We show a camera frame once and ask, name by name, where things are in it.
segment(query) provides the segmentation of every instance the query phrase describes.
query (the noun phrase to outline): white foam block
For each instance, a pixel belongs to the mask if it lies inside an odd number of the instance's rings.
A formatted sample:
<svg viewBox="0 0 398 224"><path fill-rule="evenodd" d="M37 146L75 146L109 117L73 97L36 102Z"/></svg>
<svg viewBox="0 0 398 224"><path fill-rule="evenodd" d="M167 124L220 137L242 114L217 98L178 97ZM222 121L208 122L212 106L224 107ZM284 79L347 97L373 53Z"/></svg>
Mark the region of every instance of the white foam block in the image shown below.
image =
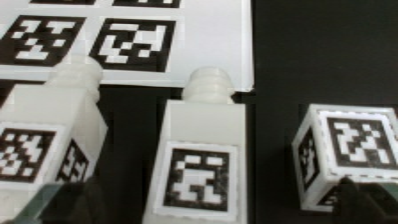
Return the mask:
<svg viewBox="0 0 398 224"><path fill-rule="evenodd" d="M245 106L169 101L144 224L247 223Z"/></svg>
<svg viewBox="0 0 398 224"><path fill-rule="evenodd" d="M105 133L84 88L16 85L0 110L0 222L45 184L93 175Z"/></svg>

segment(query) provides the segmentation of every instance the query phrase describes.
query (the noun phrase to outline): white cube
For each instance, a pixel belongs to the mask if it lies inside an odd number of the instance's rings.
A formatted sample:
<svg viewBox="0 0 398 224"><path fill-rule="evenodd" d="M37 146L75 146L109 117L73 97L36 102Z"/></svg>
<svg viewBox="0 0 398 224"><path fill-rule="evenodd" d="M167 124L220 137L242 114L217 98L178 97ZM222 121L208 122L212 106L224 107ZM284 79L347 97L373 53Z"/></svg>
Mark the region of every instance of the white cube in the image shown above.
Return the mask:
<svg viewBox="0 0 398 224"><path fill-rule="evenodd" d="M0 109L0 222L45 184L93 175L105 133L87 89L16 85Z"/></svg>
<svg viewBox="0 0 398 224"><path fill-rule="evenodd" d="M332 211L336 185L398 182L398 124L393 108L311 105L293 140L300 206Z"/></svg>

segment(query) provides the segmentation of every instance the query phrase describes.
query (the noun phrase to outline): white block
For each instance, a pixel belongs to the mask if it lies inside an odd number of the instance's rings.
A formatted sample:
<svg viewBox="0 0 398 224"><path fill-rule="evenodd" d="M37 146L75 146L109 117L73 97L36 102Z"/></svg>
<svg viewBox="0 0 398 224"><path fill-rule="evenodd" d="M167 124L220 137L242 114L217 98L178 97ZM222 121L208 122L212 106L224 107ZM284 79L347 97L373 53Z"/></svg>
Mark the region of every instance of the white block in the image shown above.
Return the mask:
<svg viewBox="0 0 398 224"><path fill-rule="evenodd" d="M332 211L336 185L398 182L398 123L393 108L311 105L293 140L304 210Z"/></svg>
<svg viewBox="0 0 398 224"><path fill-rule="evenodd" d="M0 222L45 184L93 175L105 133L85 88L16 85L0 110Z"/></svg>
<svg viewBox="0 0 398 224"><path fill-rule="evenodd" d="M245 105L167 102L144 224L245 224Z"/></svg>

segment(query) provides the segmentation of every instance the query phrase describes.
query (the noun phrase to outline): black and white square pattern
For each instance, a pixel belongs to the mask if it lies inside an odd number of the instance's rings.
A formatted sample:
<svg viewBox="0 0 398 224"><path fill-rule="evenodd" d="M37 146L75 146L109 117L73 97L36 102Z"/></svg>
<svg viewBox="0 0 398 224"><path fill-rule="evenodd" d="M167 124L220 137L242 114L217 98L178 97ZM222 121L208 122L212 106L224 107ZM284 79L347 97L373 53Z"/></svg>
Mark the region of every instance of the black and white square pattern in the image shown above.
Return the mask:
<svg viewBox="0 0 398 224"><path fill-rule="evenodd" d="M105 69L165 72L174 21L107 19L91 57Z"/></svg>
<svg viewBox="0 0 398 224"><path fill-rule="evenodd" d="M96 0L32 0L36 4L94 5Z"/></svg>
<svg viewBox="0 0 398 224"><path fill-rule="evenodd" d="M55 181L61 182L84 181L87 168L89 168L89 159L85 157L85 154L82 152L75 140L71 140Z"/></svg>
<svg viewBox="0 0 398 224"><path fill-rule="evenodd" d="M318 155L316 155L316 145L313 130L309 128L300 146L299 146L299 161L300 161L300 171L302 171L302 184L304 191L308 190L316 176L320 174L320 164L318 164Z"/></svg>
<svg viewBox="0 0 398 224"><path fill-rule="evenodd" d="M398 170L380 120L327 118L338 166Z"/></svg>
<svg viewBox="0 0 398 224"><path fill-rule="evenodd" d="M334 186L320 199L320 206L332 206L338 201L338 187Z"/></svg>
<svg viewBox="0 0 398 224"><path fill-rule="evenodd" d="M32 183L55 131L5 128L0 135L0 181Z"/></svg>
<svg viewBox="0 0 398 224"><path fill-rule="evenodd" d="M181 0L116 0L114 6L180 8Z"/></svg>
<svg viewBox="0 0 398 224"><path fill-rule="evenodd" d="M172 150L164 205L228 211L229 153Z"/></svg>
<svg viewBox="0 0 398 224"><path fill-rule="evenodd" d="M20 16L0 40L0 64L53 66L69 51L85 18Z"/></svg>

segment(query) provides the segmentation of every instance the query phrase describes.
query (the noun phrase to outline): black background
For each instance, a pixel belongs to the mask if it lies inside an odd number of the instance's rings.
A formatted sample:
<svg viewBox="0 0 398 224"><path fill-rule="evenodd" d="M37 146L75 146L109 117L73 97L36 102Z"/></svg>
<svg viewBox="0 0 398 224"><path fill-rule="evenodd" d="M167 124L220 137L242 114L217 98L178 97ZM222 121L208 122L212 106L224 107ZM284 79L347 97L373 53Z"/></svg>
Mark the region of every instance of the black background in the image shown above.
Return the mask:
<svg viewBox="0 0 398 224"><path fill-rule="evenodd" d="M256 90L249 106L249 223L332 223L302 212L290 143L311 103L398 102L398 1L252 1ZM14 82L0 82L7 96ZM181 90L101 86L109 141L98 163L112 223L142 220L165 100Z"/></svg>

